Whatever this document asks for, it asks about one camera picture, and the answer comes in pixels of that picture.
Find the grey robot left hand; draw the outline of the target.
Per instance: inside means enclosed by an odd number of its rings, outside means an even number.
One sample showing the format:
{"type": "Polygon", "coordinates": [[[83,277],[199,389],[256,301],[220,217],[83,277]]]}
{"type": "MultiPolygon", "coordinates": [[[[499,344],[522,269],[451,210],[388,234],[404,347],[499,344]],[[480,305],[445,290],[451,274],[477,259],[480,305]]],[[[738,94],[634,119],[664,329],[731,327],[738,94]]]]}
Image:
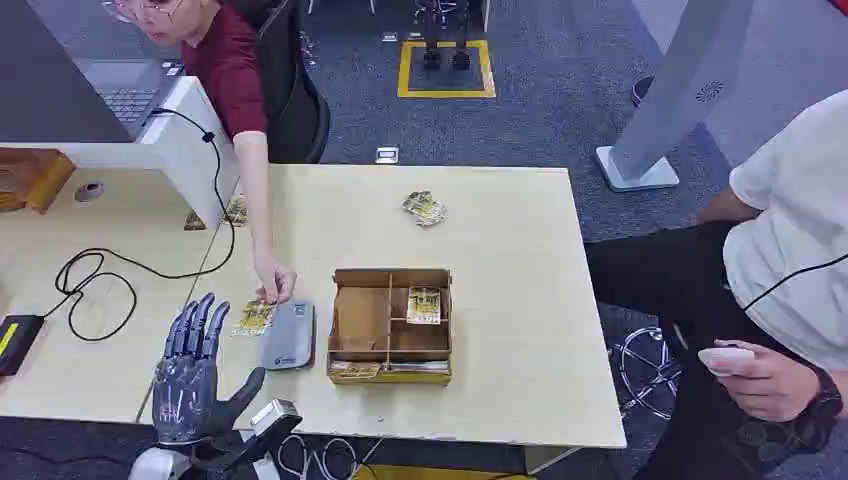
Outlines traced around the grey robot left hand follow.
{"type": "Polygon", "coordinates": [[[218,398],[217,353],[230,303],[212,292],[189,302],[171,323],[152,385],[158,443],[191,445],[233,430],[261,390],[266,370],[254,368],[228,399],[218,398]]]}

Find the desk person's hand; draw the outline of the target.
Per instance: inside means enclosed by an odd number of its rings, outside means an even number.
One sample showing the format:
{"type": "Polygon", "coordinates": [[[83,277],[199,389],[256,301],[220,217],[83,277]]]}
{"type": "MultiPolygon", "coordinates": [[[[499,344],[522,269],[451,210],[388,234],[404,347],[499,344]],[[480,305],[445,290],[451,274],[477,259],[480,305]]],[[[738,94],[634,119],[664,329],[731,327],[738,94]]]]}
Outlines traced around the desk person's hand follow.
{"type": "Polygon", "coordinates": [[[257,254],[254,267],[261,283],[256,290],[259,301],[283,304],[292,298],[297,282],[297,274],[294,271],[282,265],[271,254],[257,254]]]}

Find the seated person's hand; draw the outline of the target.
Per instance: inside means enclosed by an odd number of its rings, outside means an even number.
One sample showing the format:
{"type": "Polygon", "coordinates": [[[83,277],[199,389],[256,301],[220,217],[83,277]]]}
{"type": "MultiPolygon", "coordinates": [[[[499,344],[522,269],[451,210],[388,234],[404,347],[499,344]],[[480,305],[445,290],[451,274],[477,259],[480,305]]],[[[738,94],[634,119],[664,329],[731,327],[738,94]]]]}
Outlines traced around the seated person's hand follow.
{"type": "Polygon", "coordinates": [[[749,416],[770,422],[796,419],[821,392],[808,366],[767,347],[744,341],[716,340],[716,347],[737,347],[754,354],[747,363],[721,366],[731,373],[719,377],[733,401],[749,416]]]}

